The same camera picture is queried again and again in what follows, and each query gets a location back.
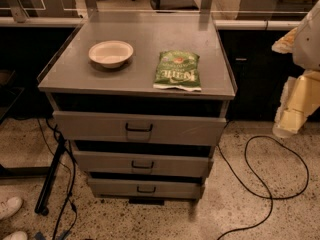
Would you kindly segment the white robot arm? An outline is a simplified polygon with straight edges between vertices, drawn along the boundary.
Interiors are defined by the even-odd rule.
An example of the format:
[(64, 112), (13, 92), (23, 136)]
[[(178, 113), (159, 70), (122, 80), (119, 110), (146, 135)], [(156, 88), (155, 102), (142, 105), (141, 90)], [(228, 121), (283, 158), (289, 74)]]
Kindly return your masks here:
[(304, 69), (298, 78), (284, 84), (273, 134), (289, 138), (298, 133), (320, 107), (320, 1), (300, 24), (272, 45), (278, 53), (291, 53), (295, 65)]

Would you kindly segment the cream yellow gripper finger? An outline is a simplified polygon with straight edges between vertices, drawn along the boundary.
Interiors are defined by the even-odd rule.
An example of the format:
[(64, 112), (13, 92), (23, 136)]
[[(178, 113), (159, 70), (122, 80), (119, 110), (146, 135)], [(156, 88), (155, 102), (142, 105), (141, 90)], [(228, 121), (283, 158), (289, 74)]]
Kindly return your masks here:
[(284, 84), (273, 134), (289, 138), (299, 132), (308, 117), (320, 107), (320, 72), (307, 70)]

